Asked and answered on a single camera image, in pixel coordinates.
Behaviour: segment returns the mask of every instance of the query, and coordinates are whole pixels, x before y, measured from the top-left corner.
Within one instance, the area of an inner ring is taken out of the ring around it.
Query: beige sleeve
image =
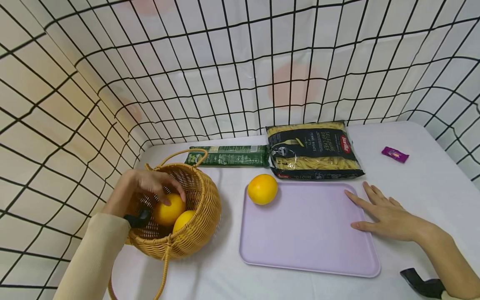
[[[452,296],[450,296],[446,290],[444,290],[444,292],[442,293],[442,300],[460,300],[458,298],[453,298]]]
[[[118,216],[93,216],[53,299],[103,299],[113,263],[129,230],[128,221]]]

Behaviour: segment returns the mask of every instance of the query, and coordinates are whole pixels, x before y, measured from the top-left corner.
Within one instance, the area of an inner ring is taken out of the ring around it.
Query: red barilla logo
[[[351,147],[350,147],[350,144],[348,144],[347,137],[344,136],[344,135],[342,135],[342,136],[340,137],[340,141],[341,141],[341,143],[342,143],[342,149],[343,149],[343,151],[345,151],[345,153],[347,153],[347,154],[350,153]]]

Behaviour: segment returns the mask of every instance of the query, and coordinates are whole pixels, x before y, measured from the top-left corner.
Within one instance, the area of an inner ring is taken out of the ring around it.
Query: purple candy wrapper
[[[385,147],[385,149],[382,150],[382,154],[389,156],[394,160],[401,162],[402,164],[404,164],[407,161],[407,158],[410,156],[390,147]]]

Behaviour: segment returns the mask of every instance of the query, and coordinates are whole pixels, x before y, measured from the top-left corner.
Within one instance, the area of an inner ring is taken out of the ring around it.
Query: black handle
[[[143,228],[147,226],[152,213],[144,209],[138,216],[125,215],[123,218],[130,223],[131,228]]]
[[[423,281],[417,271],[415,271],[415,268],[403,270],[400,272],[400,275],[407,281],[410,287],[420,295],[428,298],[442,298],[445,287],[440,279],[436,278]]]

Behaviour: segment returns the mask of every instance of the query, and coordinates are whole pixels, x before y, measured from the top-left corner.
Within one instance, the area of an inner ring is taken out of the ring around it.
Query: wicker basket
[[[170,158],[189,151],[203,151],[204,156],[194,165],[176,163],[164,165]],[[153,221],[153,217],[145,228],[135,228],[129,232],[127,243],[153,258],[165,261],[163,278],[155,300],[162,294],[167,279],[168,261],[187,257],[200,250],[210,240],[220,220],[220,196],[213,181],[197,167],[205,160],[207,152],[203,149],[180,151],[167,157],[153,171],[165,172],[182,185],[187,198],[186,210],[195,210],[191,220],[179,231],[171,233],[171,228],[163,228]],[[175,192],[165,188],[166,193]],[[158,199],[143,196],[137,200],[140,209],[153,210]],[[112,299],[117,299],[112,288],[111,277],[108,292]]]

